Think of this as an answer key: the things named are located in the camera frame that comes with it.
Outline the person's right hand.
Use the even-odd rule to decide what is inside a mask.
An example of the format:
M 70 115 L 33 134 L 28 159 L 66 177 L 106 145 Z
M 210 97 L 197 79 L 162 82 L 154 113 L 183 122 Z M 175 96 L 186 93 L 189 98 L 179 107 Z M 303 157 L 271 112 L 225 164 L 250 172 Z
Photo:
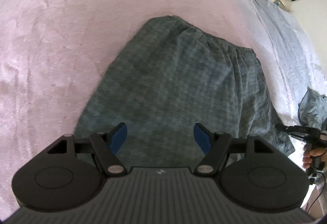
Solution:
M 308 150 L 308 145 L 304 146 L 303 153 L 303 168 L 308 169 L 313 162 L 313 157 L 319 157 L 322 162 L 326 162 L 326 148 L 316 148 Z

